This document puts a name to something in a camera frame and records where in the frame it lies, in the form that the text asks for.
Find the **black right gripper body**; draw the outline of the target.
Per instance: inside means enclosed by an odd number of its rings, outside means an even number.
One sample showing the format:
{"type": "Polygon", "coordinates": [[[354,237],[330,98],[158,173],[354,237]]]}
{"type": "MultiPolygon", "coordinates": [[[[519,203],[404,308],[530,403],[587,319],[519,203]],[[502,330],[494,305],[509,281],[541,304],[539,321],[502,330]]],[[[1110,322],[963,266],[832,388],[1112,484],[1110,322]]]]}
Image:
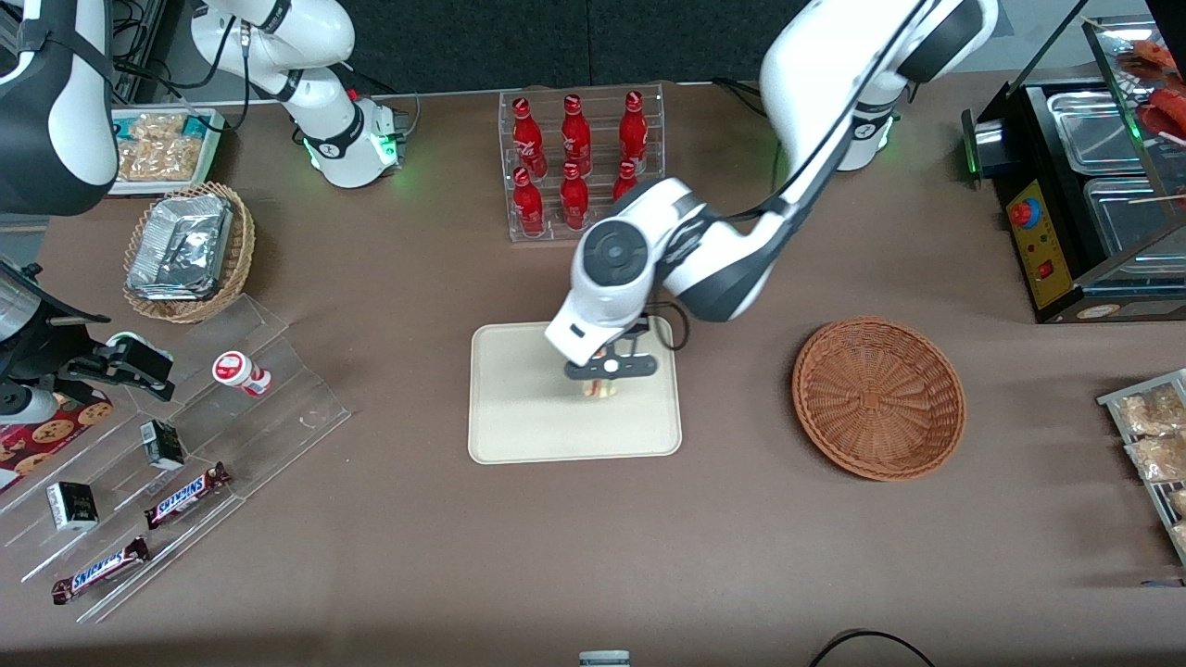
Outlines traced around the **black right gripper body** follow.
{"type": "Polygon", "coordinates": [[[100,343],[87,329],[89,322],[103,322],[102,315],[66,312],[65,309],[38,307],[26,324],[1,347],[1,375],[11,383],[38,383],[43,376],[55,376],[76,358],[89,358],[100,343]]]}

